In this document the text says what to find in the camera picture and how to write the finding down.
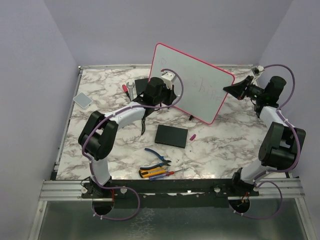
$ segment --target pliers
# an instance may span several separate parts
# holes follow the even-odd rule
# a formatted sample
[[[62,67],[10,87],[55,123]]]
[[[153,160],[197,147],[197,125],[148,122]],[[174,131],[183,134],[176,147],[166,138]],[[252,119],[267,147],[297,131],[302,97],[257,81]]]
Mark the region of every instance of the pliers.
[[[154,155],[156,155],[162,162],[161,163],[158,163],[154,166],[147,166],[147,167],[140,167],[140,170],[151,170],[151,169],[155,169],[157,167],[162,167],[163,165],[166,165],[166,166],[170,166],[169,163],[171,163],[170,160],[165,160],[165,157],[164,156],[160,156],[159,153],[157,153],[156,151],[150,149],[150,148],[145,148],[144,150],[146,150],[147,152],[150,152],[150,153],[153,153]]]

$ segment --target pink eraser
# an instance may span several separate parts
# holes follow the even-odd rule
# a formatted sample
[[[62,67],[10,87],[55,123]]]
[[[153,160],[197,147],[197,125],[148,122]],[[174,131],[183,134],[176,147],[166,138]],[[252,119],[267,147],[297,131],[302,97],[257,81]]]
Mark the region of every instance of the pink eraser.
[[[190,137],[190,140],[192,141],[193,139],[195,139],[195,137],[196,137],[196,135],[195,135],[195,134],[193,134],[193,136],[192,136],[192,137]]]

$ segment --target red border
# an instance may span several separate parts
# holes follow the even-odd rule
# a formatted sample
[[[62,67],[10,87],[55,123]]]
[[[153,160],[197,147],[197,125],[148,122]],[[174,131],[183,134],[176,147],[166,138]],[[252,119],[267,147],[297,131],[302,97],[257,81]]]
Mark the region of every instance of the red border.
[[[158,46],[158,45],[163,45],[163,46],[165,46],[165,47],[167,47],[167,48],[170,48],[170,49],[175,50],[175,51],[177,51],[177,52],[179,52],[179,53],[181,53],[181,54],[184,54],[184,55],[186,55],[186,56],[188,56],[188,57],[190,57],[190,58],[193,58],[193,59],[195,59],[195,60],[198,60],[199,62],[202,62],[202,63],[204,63],[204,64],[207,64],[207,65],[211,66],[211,67],[214,67],[214,68],[216,68],[216,69],[219,69],[220,71],[223,71],[223,72],[225,72],[225,73],[227,73],[227,74],[230,74],[230,75],[233,77],[233,81],[232,81],[231,84],[234,84],[234,82],[235,82],[235,80],[236,80],[235,75],[233,75],[233,74],[230,73],[230,72],[227,72],[227,71],[225,71],[225,70],[223,70],[223,69],[221,69],[221,68],[219,68],[219,67],[217,67],[217,66],[214,66],[214,65],[212,65],[212,64],[210,64],[210,63],[207,63],[207,62],[205,62],[205,61],[202,61],[202,60],[200,60],[199,58],[196,58],[196,57],[191,56],[191,55],[189,55],[189,54],[187,54],[187,53],[185,53],[185,52],[179,51],[179,50],[177,50],[177,49],[175,49],[175,48],[173,48],[173,47],[171,47],[171,46],[168,46],[168,45],[166,45],[166,44],[164,44],[164,43],[159,42],[159,43],[157,43],[157,44],[155,45],[155,49],[154,49],[154,53],[153,53],[153,58],[152,58],[151,69],[150,69],[150,74],[149,74],[149,81],[150,81],[151,71],[152,71],[152,67],[153,67],[153,65],[154,65],[154,60],[155,60],[155,55],[156,55],[156,50],[157,50],[157,46]],[[196,116],[195,116],[195,118],[196,118],[196,119],[199,119],[201,122],[204,122],[205,124],[208,124],[208,125],[213,124],[214,121],[215,121],[215,119],[216,119],[216,117],[217,117],[217,115],[218,115],[218,113],[219,113],[219,111],[220,111],[220,109],[221,109],[221,107],[222,107],[222,105],[224,104],[224,102],[225,102],[225,100],[226,100],[227,95],[228,95],[228,93],[225,94],[225,97],[224,97],[224,99],[223,99],[223,101],[222,101],[222,103],[221,103],[218,111],[216,112],[216,115],[214,116],[214,118],[213,118],[213,120],[212,120],[211,123],[208,123],[208,122],[206,122],[206,121],[203,121],[203,120],[201,120],[200,118],[198,118],[198,117],[196,117]],[[180,108],[177,107],[177,106],[174,106],[174,107],[177,108],[177,109],[179,109],[179,110],[181,110],[182,112],[184,112],[184,113],[186,113],[186,114],[191,115],[190,113],[188,113],[188,112],[180,109]]]

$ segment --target wrench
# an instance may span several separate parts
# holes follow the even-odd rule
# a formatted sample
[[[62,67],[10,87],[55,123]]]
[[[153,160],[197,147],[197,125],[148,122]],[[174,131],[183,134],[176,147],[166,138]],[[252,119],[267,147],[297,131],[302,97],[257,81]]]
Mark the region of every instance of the wrench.
[[[134,86],[135,86],[134,82],[132,82],[132,84],[129,84],[129,82],[126,83],[126,87],[129,90],[129,97],[131,101],[134,99]]]

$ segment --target gray floor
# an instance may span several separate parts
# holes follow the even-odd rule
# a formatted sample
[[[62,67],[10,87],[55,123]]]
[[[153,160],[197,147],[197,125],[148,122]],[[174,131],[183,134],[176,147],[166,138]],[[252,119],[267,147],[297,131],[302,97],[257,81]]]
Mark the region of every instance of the gray floor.
[[[248,213],[268,216],[278,207],[275,199],[252,200]],[[133,209],[114,209],[124,217]],[[306,240],[294,199],[269,220],[252,220],[229,208],[143,208],[133,219],[115,222],[93,217],[90,202],[49,202],[41,240]]]

